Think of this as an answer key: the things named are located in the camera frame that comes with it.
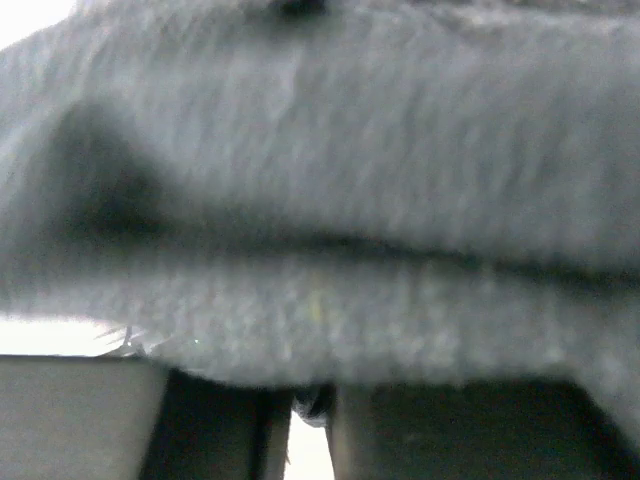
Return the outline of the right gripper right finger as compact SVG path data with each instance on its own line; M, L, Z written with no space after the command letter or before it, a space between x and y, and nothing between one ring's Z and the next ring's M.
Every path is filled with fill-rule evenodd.
M341 387L327 429L338 479L636 479L639 456L566 383Z

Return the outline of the black trousers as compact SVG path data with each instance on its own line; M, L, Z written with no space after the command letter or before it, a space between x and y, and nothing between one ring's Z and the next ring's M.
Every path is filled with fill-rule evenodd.
M565 378L639 438L639 5L116 1L1 53L1 311L236 384Z

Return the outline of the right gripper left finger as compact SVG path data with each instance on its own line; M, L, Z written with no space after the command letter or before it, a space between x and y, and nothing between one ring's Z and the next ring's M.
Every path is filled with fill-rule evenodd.
M4 357L5 479L280 479L288 391L136 359Z

